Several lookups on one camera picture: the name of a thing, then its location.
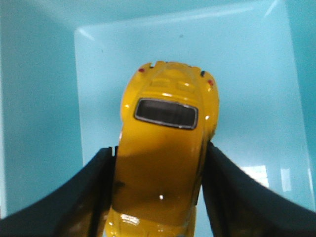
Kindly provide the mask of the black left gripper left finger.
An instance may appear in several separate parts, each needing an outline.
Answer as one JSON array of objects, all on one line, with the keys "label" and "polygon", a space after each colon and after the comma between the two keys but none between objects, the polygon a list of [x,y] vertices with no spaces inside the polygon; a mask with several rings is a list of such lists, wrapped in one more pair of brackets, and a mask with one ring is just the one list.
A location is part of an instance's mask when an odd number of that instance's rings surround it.
[{"label": "black left gripper left finger", "polygon": [[101,148],[64,185],[0,221],[2,237],[102,237],[117,147]]}]

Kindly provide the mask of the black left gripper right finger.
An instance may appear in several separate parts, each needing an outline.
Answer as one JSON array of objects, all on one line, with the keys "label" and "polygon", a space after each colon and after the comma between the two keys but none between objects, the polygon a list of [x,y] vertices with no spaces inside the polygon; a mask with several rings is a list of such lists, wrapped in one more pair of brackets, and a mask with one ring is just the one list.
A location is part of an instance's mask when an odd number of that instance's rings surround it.
[{"label": "black left gripper right finger", "polygon": [[264,187],[211,142],[202,189],[215,237],[314,237],[316,214]]}]

